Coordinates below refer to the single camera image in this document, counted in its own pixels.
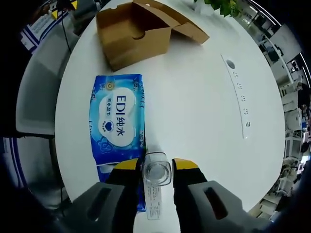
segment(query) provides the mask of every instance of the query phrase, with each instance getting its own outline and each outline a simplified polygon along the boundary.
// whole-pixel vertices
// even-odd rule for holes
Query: table surface
[[[127,1],[112,0],[105,8]],[[178,157],[197,163],[208,180],[216,180],[238,196],[244,210],[257,204],[278,178],[285,124],[268,63],[235,19],[217,13],[200,15],[187,1],[161,2],[190,18],[210,36],[202,46],[174,34],[166,54],[113,73],[102,53],[95,20],[82,34],[61,82],[55,116],[57,158],[71,200],[99,181],[88,127],[96,75],[141,73],[146,128],[152,129],[153,138],[168,159]],[[234,61],[247,87],[252,118],[247,139],[242,136],[238,100],[221,54]],[[179,232],[172,184],[162,187],[162,201],[162,219],[148,221],[146,214],[140,213],[134,231]]]

